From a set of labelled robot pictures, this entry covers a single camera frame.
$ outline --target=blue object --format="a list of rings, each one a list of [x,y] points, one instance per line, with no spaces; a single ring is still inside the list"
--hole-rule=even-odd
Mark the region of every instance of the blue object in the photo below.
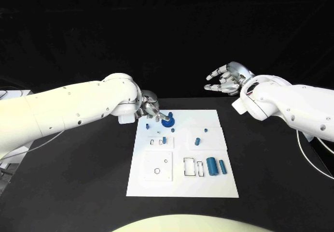
[[[225,162],[222,160],[219,160],[219,164],[220,164],[222,172],[223,172],[223,175],[225,175],[225,174],[227,174],[226,168],[225,168]]]
[[[209,169],[209,175],[217,175],[217,165],[216,165],[216,159],[213,157],[207,158],[207,169]]]
[[[194,145],[197,146],[200,144],[200,138],[196,138]]]
[[[164,127],[173,127],[174,123],[176,123],[176,121],[174,121],[174,118],[173,118],[173,113],[170,112],[168,113],[168,121],[161,120],[161,124],[163,124]]]

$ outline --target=white paper sheet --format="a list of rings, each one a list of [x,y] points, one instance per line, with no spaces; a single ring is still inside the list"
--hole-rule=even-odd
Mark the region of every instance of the white paper sheet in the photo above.
[[[229,197],[238,198],[238,189],[230,167],[230,160],[226,150],[223,131],[216,110],[170,110],[176,124],[174,132],[171,128],[166,128],[161,122],[154,119],[140,118],[135,145],[132,154],[132,163],[130,170],[127,196],[150,196],[150,197]],[[203,143],[191,146],[191,137],[199,133]],[[150,145],[148,137],[173,137],[173,146],[163,146],[161,150],[157,146]],[[145,181],[145,153],[151,151],[170,151],[173,155],[173,181]],[[196,176],[184,176],[184,158],[194,158]],[[210,176],[207,170],[206,158],[215,157],[219,175]],[[222,174],[219,160],[225,161],[227,174]],[[199,176],[197,161],[203,162],[204,177]]]

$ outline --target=robotic hand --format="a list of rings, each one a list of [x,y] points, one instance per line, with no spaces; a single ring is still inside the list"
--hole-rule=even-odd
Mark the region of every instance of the robotic hand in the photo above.
[[[73,127],[118,116],[121,124],[147,116],[173,123],[160,113],[157,95],[140,90],[131,76],[114,73],[50,91],[0,101],[0,159],[27,142]]]
[[[305,134],[334,141],[334,91],[291,85],[278,76],[255,75],[238,62],[216,69],[207,80],[220,76],[220,85],[206,85],[206,90],[220,91],[240,98],[232,106],[239,114],[246,111],[258,120],[279,116],[288,126]]]

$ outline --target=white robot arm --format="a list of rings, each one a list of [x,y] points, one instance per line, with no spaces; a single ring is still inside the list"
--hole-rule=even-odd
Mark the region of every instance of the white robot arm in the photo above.
[[[108,114],[118,116],[121,124],[145,115],[170,120],[158,111],[155,94],[141,91],[124,73],[0,101],[0,159],[27,142]]]
[[[220,67],[207,80],[220,75],[220,85],[204,89],[222,91],[240,98],[232,106],[258,120],[279,116],[288,126],[305,134],[334,141],[334,91],[307,85],[291,85],[278,76],[255,75],[238,62]]]

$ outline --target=black table surface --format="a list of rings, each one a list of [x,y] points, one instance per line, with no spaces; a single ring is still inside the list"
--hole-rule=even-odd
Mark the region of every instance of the black table surface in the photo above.
[[[0,231],[108,232],[168,214],[229,218],[276,232],[333,231],[334,181],[307,163],[282,119],[239,115],[235,100],[161,99],[160,106],[217,110],[239,198],[127,197],[137,123],[119,125],[108,116],[27,153],[0,197]]]

